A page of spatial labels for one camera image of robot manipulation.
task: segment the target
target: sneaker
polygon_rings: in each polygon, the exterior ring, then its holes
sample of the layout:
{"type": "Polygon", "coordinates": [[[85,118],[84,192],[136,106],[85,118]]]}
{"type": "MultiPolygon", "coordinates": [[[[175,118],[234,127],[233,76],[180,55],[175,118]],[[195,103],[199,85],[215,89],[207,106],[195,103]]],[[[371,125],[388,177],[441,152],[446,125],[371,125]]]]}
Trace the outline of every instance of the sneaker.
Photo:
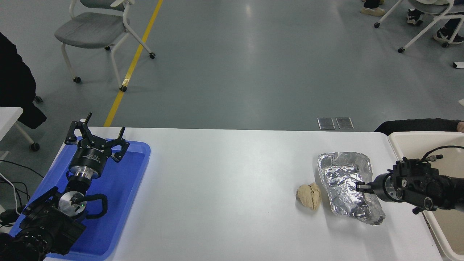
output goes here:
{"type": "Polygon", "coordinates": [[[385,14],[385,10],[383,10],[380,7],[378,7],[378,8],[365,8],[365,7],[363,7],[361,9],[361,13],[368,14],[368,15],[373,15],[373,16],[382,16],[382,15],[385,14]]]}
{"type": "Polygon", "coordinates": [[[407,11],[407,20],[406,23],[411,24],[413,26],[415,25],[420,25],[422,24],[422,18],[424,17],[424,14],[416,15],[411,9],[407,11]]]}
{"type": "MultiPolygon", "coordinates": [[[[451,35],[453,35],[453,30],[446,29],[446,28],[440,28],[434,35],[433,38],[441,43],[446,43],[450,40],[451,35]]],[[[457,45],[464,43],[464,37],[460,36],[459,34],[456,34],[456,37],[454,37],[453,41],[451,42],[452,45],[457,45]]]]}
{"type": "Polygon", "coordinates": [[[385,0],[380,0],[379,5],[383,5],[384,2],[385,0]]]}

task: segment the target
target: chair wheel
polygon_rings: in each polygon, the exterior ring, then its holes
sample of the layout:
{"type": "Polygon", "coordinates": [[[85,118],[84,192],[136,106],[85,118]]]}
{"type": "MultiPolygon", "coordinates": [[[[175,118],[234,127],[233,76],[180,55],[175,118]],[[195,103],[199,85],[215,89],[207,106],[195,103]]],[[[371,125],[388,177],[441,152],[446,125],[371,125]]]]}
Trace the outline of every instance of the chair wheel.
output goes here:
{"type": "Polygon", "coordinates": [[[42,100],[42,98],[41,98],[40,96],[36,96],[36,97],[34,98],[34,101],[35,101],[36,103],[42,103],[44,100],[42,100]]]}
{"type": "Polygon", "coordinates": [[[40,145],[34,142],[33,144],[29,146],[29,148],[31,148],[32,151],[38,151],[40,149],[40,145]]]}

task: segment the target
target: concrete floor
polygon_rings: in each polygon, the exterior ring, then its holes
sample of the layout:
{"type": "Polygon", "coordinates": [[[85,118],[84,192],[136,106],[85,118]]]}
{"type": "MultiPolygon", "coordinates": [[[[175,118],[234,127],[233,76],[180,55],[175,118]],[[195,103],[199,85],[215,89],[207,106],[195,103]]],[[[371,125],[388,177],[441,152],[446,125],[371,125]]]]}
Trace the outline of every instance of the concrete floor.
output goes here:
{"type": "MultiPolygon", "coordinates": [[[[129,16],[143,35],[157,1],[137,1],[129,16]]],[[[394,2],[387,0],[383,8],[394,2]]],[[[30,67],[38,107],[47,121],[26,129],[38,152],[10,131],[0,142],[7,160],[45,174],[71,120],[93,112],[90,125],[103,126],[118,93],[110,53],[68,48],[82,78],[71,81],[53,36],[69,19],[69,2],[0,0],[0,32],[30,67]]],[[[359,13],[362,2],[307,0],[164,1],[112,126],[149,128],[318,131],[317,117],[351,117],[354,130],[373,131],[387,120],[463,118],[462,46],[442,48],[435,25],[404,54],[397,49],[421,27],[406,24],[403,3],[374,29],[378,18],[359,13]]],[[[76,13],[86,10],[77,4],[76,13]]],[[[129,38],[116,53],[124,76],[138,43],[129,38]]],[[[0,163],[0,172],[40,183],[33,173],[0,163]]],[[[14,205],[10,188],[0,185],[0,204],[14,205]]]]}

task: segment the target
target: blue tray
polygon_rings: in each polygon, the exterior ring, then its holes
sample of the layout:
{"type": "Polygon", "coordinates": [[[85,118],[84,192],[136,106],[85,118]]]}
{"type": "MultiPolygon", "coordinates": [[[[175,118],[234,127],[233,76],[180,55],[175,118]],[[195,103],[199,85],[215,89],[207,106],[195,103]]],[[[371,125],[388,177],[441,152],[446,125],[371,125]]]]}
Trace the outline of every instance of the blue tray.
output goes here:
{"type": "MultiPolygon", "coordinates": [[[[48,257],[76,261],[102,261],[114,250],[122,228],[129,215],[132,202],[147,168],[150,147],[143,142],[129,141],[130,146],[119,162],[108,159],[102,176],[92,180],[88,195],[103,193],[108,197],[108,212],[99,219],[84,220],[87,229],[71,247],[69,254],[48,254],[48,257]]],[[[32,202],[54,186],[63,192],[68,181],[66,172],[77,146],[67,145],[63,148],[55,164],[40,183],[29,202],[32,202]]],[[[89,214],[99,213],[102,209],[100,201],[89,202],[86,210],[89,214]]],[[[19,231],[19,224],[24,219],[21,214],[10,231],[15,236],[19,231]]]]}

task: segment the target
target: aluminum foil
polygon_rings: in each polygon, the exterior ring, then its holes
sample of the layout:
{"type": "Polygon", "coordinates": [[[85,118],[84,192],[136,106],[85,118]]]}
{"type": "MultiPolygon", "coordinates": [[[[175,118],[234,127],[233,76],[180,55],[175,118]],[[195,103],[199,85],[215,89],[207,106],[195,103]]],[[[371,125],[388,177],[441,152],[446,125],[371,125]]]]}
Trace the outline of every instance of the aluminum foil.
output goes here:
{"type": "Polygon", "coordinates": [[[317,160],[322,185],[329,194],[332,212],[369,225],[380,225],[385,213],[375,195],[356,191],[356,181],[372,181],[369,158],[357,152],[321,154],[317,160]]]}

